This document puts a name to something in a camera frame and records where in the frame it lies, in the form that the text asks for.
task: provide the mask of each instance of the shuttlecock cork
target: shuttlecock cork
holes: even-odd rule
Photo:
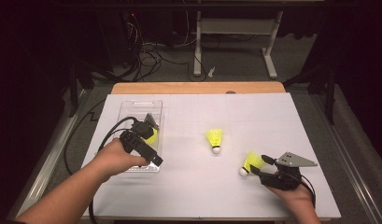
[[[205,133],[215,154],[220,153],[220,140],[222,139],[222,134],[222,129],[210,129]]]
[[[239,174],[241,176],[246,176],[248,175],[249,172],[251,172],[251,165],[261,169],[264,166],[265,162],[262,159],[260,155],[257,153],[250,151],[247,154],[246,161],[244,162],[244,165],[242,168],[239,170]]]

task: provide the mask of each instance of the white tabletop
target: white tabletop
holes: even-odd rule
[[[129,100],[163,101],[163,164],[157,173],[126,172],[111,177],[94,197],[97,217],[291,217],[257,176],[238,174],[250,150],[272,158],[289,151],[318,162],[289,93],[108,95],[83,165],[117,123],[122,102]],[[205,137],[211,128],[223,130],[220,154],[212,152]],[[266,165],[262,170],[273,173],[276,168]],[[318,217],[340,217],[321,168],[302,167],[301,173],[316,190]]]

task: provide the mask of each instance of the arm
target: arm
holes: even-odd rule
[[[78,223],[98,188],[111,176],[132,166],[147,165],[142,157],[126,153],[119,139],[16,218],[25,223]]]
[[[286,191],[267,188],[283,200],[299,224],[321,223],[313,207],[310,192],[304,186],[300,185],[297,189]]]

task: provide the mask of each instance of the yellow shuttlecock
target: yellow shuttlecock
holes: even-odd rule
[[[249,172],[251,172],[251,165],[261,169],[264,166],[265,162],[262,159],[262,156],[257,153],[250,151],[247,154],[246,161],[242,168],[240,168],[239,173],[241,176],[246,176]]]
[[[220,140],[222,139],[223,131],[222,129],[210,129],[205,133],[208,141],[213,147],[214,153],[220,153]]]
[[[153,135],[149,138],[149,139],[144,139],[144,141],[151,145],[151,144],[154,144],[156,142],[156,139],[158,138],[158,130],[152,128],[153,130]]]

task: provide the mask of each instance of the wrist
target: wrist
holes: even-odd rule
[[[296,221],[299,224],[307,223],[314,224],[320,223],[316,214],[315,208],[311,201],[297,201],[287,203],[286,206],[293,213]]]
[[[101,183],[106,182],[111,177],[111,174],[107,170],[106,165],[99,161],[91,161],[83,169],[92,174],[96,180]]]

